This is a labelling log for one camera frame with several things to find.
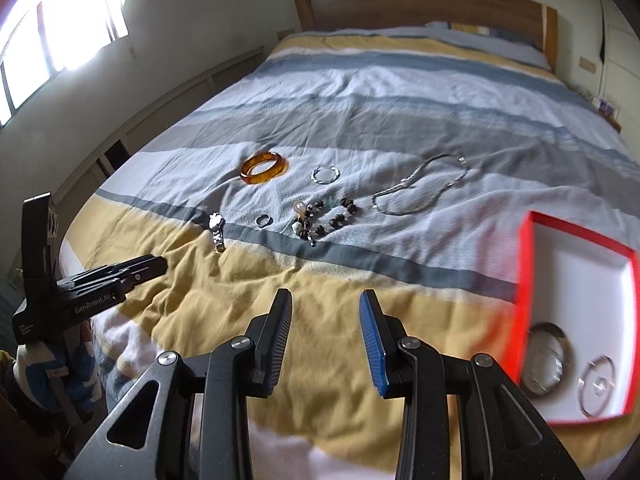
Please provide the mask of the dark brown bangle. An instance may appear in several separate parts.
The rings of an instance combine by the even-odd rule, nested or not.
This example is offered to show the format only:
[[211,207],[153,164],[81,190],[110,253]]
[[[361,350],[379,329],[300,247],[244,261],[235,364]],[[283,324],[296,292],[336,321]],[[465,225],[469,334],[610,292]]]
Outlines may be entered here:
[[529,399],[550,396],[562,384],[572,347],[562,328],[540,322],[530,326],[520,386]]

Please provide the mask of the silver wristwatch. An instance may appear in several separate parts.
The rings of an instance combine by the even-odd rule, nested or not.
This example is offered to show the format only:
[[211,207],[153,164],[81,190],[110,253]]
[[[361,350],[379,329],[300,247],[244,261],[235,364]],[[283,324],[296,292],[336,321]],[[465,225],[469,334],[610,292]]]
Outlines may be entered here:
[[226,244],[224,244],[224,226],[226,225],[226,219],[218,211],[214,211],[209,215],[208,229],[212,233],[214,246],[218,254],[222,254],[226,250]]

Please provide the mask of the red jewelry box tray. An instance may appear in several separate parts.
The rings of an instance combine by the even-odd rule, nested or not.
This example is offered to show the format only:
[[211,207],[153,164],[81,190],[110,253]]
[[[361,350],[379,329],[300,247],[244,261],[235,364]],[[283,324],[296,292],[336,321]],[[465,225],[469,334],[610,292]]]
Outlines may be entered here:
[[[639,393],[639,255],[578,224],[531,211],[520,229],[514,325],[504,370],[520,384],[530,326],[550,322],[572,347],[562,384],[529,399],[551,426],[585,425],[628,415]],[[589,361],[609,356],[615,389],[597,418],[578,408],[578,378]]]

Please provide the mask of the amber orange bangle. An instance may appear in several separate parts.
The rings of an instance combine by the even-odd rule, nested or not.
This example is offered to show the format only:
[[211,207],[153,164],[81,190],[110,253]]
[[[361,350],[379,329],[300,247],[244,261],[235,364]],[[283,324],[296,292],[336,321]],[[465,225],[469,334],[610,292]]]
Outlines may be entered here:
[[245,184],[255,185],[269,182],[288,169],[286,159],[276,152],[262,152],[242,163],[240,178]]

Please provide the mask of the silver hoop earring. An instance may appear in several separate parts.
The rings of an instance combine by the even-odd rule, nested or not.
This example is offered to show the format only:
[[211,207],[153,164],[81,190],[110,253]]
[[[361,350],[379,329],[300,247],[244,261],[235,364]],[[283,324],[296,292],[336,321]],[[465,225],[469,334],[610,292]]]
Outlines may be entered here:
[[329,185],[341,177],[341,171],[335,166],[318,166],[312,170],[311,179],[318,185]]

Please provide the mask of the striped duvet cover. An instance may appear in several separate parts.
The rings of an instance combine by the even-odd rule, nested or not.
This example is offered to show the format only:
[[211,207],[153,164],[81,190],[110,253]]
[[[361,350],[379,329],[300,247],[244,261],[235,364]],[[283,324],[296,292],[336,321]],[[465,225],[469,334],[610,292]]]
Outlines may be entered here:
[[[288,169],[245,184],[242,163],[262,152]],[[341,177],[314,183],[321,165]],[[167,260],[92,321],[112,402],[160,353],[211,352],[289,289],[279,383],[250,402],[255,476],[389,479],[402,405],[372,385],[360,294],[373,289],[441,352],[503,359],[531,211],[639,245],[638,162],[554,73],[425,27],[303,32],[117,169],[68,228],[60,263],[70,275]]]

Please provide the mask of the window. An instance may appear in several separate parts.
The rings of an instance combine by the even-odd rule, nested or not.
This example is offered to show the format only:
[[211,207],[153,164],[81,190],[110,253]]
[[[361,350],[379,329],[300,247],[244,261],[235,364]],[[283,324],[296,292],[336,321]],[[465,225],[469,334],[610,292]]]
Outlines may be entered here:
[[1,22],[1,123],[41,87],[128,36],[126,0],[16,0]]

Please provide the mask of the wooden nightstand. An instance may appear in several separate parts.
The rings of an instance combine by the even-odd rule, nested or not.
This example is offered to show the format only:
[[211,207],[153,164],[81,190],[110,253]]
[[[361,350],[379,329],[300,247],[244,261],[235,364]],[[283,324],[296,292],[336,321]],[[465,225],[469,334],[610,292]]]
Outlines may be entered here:
[[588,104],[602,116],[617,133],[622,132],[622,126],[617,120],[618,106],[616,103],[603,96],[596,96],[594,93],[584,91],[580,94]]

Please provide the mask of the white wardrobe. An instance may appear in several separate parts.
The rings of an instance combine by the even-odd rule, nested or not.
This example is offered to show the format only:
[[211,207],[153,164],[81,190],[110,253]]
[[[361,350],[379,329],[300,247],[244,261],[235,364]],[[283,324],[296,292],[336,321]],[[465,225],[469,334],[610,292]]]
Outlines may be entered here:
[[602,94],[615,104],[616,122],[639,125],[639,39],[613,0],[601,0],[604,19]]

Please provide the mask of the grey pillow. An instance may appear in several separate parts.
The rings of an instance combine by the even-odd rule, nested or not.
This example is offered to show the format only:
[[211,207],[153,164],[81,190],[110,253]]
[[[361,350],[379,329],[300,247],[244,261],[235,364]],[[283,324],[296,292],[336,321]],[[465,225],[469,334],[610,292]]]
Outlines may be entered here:
[[477,51],[499,55],[521,64],[551,70],[551,64],[533,40],[518,32],[455,22],[434,21],[425,25],[435,39]]

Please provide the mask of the wooden headboard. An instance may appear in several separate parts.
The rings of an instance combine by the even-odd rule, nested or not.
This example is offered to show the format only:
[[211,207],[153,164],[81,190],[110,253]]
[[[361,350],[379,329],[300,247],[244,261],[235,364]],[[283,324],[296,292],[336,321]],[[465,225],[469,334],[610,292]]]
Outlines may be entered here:
[[303,30],[419,26],[432,21],[510,30],[558,65],[558,11],[533,0],[294,0]]

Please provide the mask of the low white wall cabinet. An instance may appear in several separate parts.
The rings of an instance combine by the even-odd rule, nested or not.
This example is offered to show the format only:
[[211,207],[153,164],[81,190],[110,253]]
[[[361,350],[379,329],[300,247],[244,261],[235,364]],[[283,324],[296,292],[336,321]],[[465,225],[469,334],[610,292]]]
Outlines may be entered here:
[[24,198],[50,191],[65,233],[81,207],[108,177],[146,144],[213,96],[248,75],[264,59],[257,47],[210,66],[120,122],[91,117],[73,136],[49,140],[42,131],[19,136],[1,130],[1,272],[21,261]]

